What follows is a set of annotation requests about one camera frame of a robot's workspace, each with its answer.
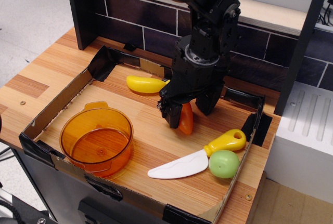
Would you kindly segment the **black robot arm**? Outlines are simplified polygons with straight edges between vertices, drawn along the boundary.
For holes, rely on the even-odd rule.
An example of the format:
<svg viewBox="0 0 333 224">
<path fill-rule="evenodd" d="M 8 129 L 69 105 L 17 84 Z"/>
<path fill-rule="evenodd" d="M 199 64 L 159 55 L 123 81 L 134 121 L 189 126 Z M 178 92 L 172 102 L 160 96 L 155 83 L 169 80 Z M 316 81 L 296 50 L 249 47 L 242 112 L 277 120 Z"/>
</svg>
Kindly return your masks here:
<svg viewBox="0 0 333 224">
<path fill-rule="evenodd" d="M 204 115 L 214 109 L 224 86 L 229 53 L 240 38 L 239 0 L 173 0 L 190 9 L 191 34 L 175 44 L 172 77 L 159 92 L 158 108 L 178 128 L 183 105 L 196 101 Z"/>
</svg>

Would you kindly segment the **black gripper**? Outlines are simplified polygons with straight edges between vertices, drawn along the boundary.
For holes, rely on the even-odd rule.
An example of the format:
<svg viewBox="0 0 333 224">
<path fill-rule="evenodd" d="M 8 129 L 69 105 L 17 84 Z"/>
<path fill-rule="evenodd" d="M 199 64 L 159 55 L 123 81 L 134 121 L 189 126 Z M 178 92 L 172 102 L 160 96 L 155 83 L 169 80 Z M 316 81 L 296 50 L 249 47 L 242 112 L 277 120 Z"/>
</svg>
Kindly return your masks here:
<svg viewBox="0 0 333 224">
<path fill-rule="evenodd" d="M 197 108 L 209 115 L 217 104 L 230 64 L 229 52 L 208 37 L 192 35 L 180 38 L 175 44 L 170 82 L 159 94 L 158 107 L 170 128 L 177 129 L 182 104 L 195 99 Z"/>
</svg>

